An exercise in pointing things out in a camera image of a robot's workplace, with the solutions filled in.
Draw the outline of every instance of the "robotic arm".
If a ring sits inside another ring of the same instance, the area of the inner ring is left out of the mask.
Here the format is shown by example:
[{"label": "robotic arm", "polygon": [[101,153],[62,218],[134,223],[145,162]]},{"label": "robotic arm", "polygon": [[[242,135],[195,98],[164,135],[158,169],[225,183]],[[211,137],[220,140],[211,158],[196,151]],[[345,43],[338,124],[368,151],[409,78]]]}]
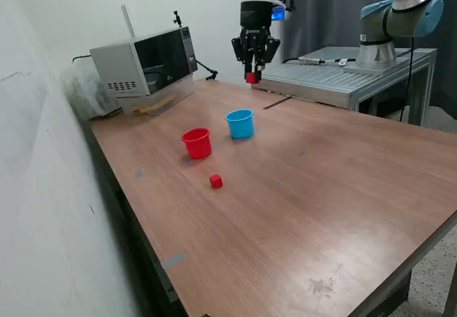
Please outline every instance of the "robotic arm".
[{"label": "robotic arm", "polygon": [[244,65],[246,83],[257,84],[262,78],[265,64],[273,60],[281,43],[270,35],[273,8],[279,14],[286,6],[275,0],[241,0],[241,35],[233,39],[236,58]]},{"label": "robotic arm", "polygon": [[[270,35],[274,9],[284,13],[286,7],[275,0],[241,0],[241,35],[232,44],[249,84],[261,80],[265,65],[273,60],[281,43]],[[392,37],[425,36],[436,28],[442,13],[443,0],[387,0],[365,6],[357,65],[373,68],[392,64],[396,59]]]}]

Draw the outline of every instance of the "red cup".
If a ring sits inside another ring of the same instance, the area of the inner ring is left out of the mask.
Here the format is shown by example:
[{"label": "red cup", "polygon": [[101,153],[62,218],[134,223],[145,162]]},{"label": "red cup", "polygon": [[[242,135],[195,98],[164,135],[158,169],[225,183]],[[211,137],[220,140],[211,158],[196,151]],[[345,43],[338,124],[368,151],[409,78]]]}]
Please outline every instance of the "red cup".
[{"label": "red cup", "polygon": [[202,159],[211,154],[211,142],[207,128],[191,129],[181,136],[181,140],[186,144],[191,159]]}]

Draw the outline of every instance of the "white wall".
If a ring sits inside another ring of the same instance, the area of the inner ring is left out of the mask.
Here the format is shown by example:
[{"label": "white wall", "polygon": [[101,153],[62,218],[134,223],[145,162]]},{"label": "white wall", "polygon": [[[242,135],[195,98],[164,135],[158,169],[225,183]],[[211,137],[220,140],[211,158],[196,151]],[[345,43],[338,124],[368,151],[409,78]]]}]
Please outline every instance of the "white wall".
[{"label": "white wall", "polygon": [[[240,33],[240,0],[20,0],[49,54],[62,72],[74,56],[91,47],[129,37],[121,5],[129,8],[137,35],[175,27],[173,11],[191,29],[197,59],[220,73],[220,80],[243,83],[231,40]],[[272,28],[276,34],[279,28]],[[207,76],[200,70],[196,77]]]},{"label": "white wall", "polygon": [[137,316],[79,125],[16,0],[0,21],[0,316]]}]

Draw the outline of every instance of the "floor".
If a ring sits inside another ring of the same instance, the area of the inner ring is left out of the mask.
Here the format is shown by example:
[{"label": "floor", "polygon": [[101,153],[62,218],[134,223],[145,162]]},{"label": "floor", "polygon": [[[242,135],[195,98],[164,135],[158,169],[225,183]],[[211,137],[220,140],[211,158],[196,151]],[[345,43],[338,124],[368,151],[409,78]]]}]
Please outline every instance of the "floor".
[{"label": "floor", "polygon": [[[399,116],[400,113],[397,113],[391,118],[399,120]],[[407,116],[408,108],[403,121],[407,120]],[[428,127],[457,134],[457,120],[435,106],[429,109]],[[456,263],[457,227],[450,231],[414,268],[409,300],[391,316],[441,316]]]}]

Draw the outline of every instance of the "gray tape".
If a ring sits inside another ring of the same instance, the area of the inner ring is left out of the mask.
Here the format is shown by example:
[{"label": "gray tape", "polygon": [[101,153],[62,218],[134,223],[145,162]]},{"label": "gray tape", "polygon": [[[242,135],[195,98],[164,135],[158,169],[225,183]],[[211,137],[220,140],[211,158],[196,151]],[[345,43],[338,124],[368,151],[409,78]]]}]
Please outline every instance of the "gray tape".
[{"label": "gray tape", "polygon": [[175,263],[181,262],[185,259],[184,254],[182,253],[177,253],[175,256],[172,256],[171,258],[168,258],[164,262],[162,262],[162,268],[163,269],[168,269],[172,267]]}]

